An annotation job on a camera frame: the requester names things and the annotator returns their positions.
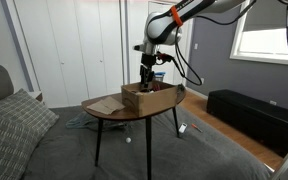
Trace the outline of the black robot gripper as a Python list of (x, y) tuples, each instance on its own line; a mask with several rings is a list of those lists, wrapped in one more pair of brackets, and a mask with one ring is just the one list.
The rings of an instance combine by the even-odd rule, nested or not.
[(154, 77), (154, 71), (152, 67), (156, 64), (156, 57), (153, 55), (142, 54), (141, 57), (141, 66), (140, 66), (140, 75), (141, 75), (141, 88), (149, 89), (152, 84)]

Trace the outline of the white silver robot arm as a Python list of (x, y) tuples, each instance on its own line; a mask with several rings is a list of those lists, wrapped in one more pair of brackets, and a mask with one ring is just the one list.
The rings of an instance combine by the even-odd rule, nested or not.
[(175, 45), (180, 40), (180, 27), (200, 13), (222, 13), (233, 9), (245, 0), (181, 0), (164, 13), (150, 13), (146, 19), (144, 39), (134, 49), (142, 52), (141, 89), (148, 90), (152, 85), (152, 66), (159, 56), (158, 45)]

